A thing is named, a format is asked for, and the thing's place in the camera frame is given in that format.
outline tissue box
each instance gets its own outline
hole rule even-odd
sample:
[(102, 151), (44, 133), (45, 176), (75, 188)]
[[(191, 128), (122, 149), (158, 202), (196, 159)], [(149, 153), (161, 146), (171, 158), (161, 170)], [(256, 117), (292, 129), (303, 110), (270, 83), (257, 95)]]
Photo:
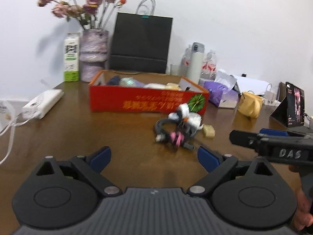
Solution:
[(209, 101), (218, 108), (236, 108), (239, 101), (236, 91), (229, 90), (225, 85), (212, 81), (204, 82), (203, 87), (210, 92)]

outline red cardboard box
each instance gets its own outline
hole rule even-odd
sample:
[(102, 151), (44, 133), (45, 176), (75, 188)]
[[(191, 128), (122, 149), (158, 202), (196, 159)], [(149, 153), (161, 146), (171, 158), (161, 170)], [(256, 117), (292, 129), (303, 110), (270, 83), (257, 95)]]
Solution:
[[(188, 91), (170, 89), (147, 89), (106, 85), (112, 77), (133, 77), (148, 83), (166, 85), (169, 82), (179, 84)], [(142, 112), (160, 111), (175, 112), (182, 103), (188, 103), (191, 112), (203, 115), (209, 100), (209, 92), (186, 77), (157, 73), (124, 73), (110, 70), (100, 71), (89, 84), (91, 111)]]

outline metal screw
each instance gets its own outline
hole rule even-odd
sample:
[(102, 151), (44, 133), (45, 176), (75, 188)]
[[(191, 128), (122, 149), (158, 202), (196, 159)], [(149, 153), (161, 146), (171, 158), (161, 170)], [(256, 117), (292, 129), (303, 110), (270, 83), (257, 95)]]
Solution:
[(200, 185), (193, 185), (189, 188), (189, 191), (194, 194), (201, 194), (205, 192), (205, 188)]
[(120, 189), (116, 186), (108, 186), (107, 188), (104, 189), (104, 192), (106, 194), (118, 194), (120, 192)]

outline blue gripper pad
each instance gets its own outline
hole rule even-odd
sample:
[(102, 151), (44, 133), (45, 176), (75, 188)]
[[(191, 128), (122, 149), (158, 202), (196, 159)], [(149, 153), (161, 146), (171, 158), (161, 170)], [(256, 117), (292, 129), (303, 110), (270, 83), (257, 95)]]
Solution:
[(272, 129), (261, 129), (260, 133), (271, 135), (271, 136), (285, 136), (288, 137), (288, 132), (280, 131), (280, 130), (272, 130)]
[(86, 163), (93, 169), (93, 171), (100, 173), (111, 161), (111, 149), (103, 147), (86, 159)]
[(218, 158), (217, 154), (209, 152), (204, 147), (198, 149), (198, 161), (207, 172), (211, 172), (218, 167), (221, 164), (221, 158)]

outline white cable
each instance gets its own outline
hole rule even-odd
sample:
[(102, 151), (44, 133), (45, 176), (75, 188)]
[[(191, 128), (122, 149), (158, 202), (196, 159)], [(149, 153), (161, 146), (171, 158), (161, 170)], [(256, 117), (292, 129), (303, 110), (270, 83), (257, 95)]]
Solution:
[(11, 153), (11, 150), (13, 147), (14, 134), (15, 134), (15, 126), (12, 126), (11, 133), (10, 133), (10, 139), (9, 139), (9, 146), (7, 149), (7, 155), (2, 159), (2, 161), (0, 161), (0, 165), (5, 162), (5, 160), (9, 157), (9, 155)]
[(11, 153), (11, 150), (12, 150), (12, 147), (13, 147), (13, 142), (14, 142), (15, 127), (22, 126), (22, 125), (26, 124), (28, 121), (36, 118), (39, 114), (40, 114), (40, 112), (36, 111), (31, 118), (27, 119), (25, 122), (22, 122), (22, 123), (16, 123), (17, 117), (15, 117), (12, 121), (10, 121), (10, 123), (7, 125), (7, 127), (4, 129), (4, 131), (0, 134), (0, 136), (2, 136), (11, 127), (10, 138), (9, 138), (9, 146), (8, 146), (8, 149), (7, 149), (7, 154), (2, 159), (2, 161), (0, 161), (0, 165), (2, 165), (2, 163), (5, 162), (5, 160), (9, 157), (9, 155)]

